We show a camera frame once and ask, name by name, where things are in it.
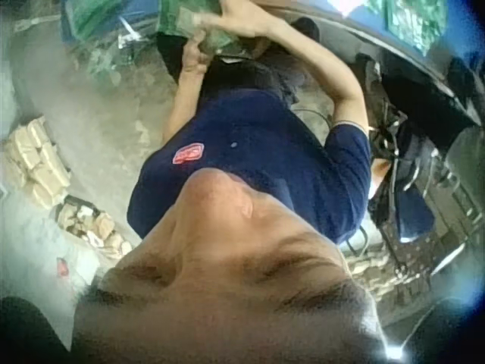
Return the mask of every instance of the nose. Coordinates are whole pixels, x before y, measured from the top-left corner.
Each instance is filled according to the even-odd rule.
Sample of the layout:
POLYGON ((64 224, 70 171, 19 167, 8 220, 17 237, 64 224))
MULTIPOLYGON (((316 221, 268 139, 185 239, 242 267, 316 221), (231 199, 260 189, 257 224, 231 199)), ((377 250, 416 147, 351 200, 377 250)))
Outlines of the nose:
POLYGON ((218 215, 229 210, 237 210, 246 216, 252 212, 250 187, 235 174, 228 174, 216 168, 203 168, 187 180, 179 195, 179 200, 189 203, 192 209, 201 208, 218 215))

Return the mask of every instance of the navy blue shirt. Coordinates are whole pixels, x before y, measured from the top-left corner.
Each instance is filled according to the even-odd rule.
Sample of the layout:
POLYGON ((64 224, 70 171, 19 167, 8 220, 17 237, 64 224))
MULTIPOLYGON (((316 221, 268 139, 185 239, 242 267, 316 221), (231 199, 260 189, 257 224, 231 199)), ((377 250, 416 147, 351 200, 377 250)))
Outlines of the navy blue shirt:
POLYGON ((128 222, 144 238, 189 176, 212 167, 273 195, 341 243, 358 229, 367 208, 370 154, 368 138, 356 126, 333 127, 322 146, 275 95, 238 89, 207 102, 149 157, 131 196, 128 222))

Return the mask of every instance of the green bag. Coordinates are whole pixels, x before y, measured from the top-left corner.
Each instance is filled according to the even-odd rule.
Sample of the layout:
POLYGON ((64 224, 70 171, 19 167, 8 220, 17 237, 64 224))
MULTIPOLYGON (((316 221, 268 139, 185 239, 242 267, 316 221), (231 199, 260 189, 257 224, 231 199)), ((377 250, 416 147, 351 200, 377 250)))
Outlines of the green bag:
MULTIPOLYGON (((221 14, 219 0, 159 0, 158 31, 172 36, 190 38, 196 28, 192 22, 194 13, 221 14)), ((211 30, 201 48, 208 54, 248 57, 237 36, 222 30, 211 30)))

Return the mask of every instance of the closed eye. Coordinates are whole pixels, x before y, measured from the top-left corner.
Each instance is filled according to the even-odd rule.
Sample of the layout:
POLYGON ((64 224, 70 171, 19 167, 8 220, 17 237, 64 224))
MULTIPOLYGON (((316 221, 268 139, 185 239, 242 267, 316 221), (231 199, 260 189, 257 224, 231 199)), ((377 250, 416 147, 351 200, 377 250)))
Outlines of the closed eye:
POLYGON ((265 269, 262 274, 259 275, 256 281, 257 283, 263 283, 282 275, 288 275, 296 272, 302 273, 302 270, 309 271, 323 266, 334 266, 334 264, 331 262, 325 262, 321 259, 315 258, 314 256, 308 256, 306 254, 291 256, 287 259, 277 260, 275 264, 270 266, 270 268, 265 269))

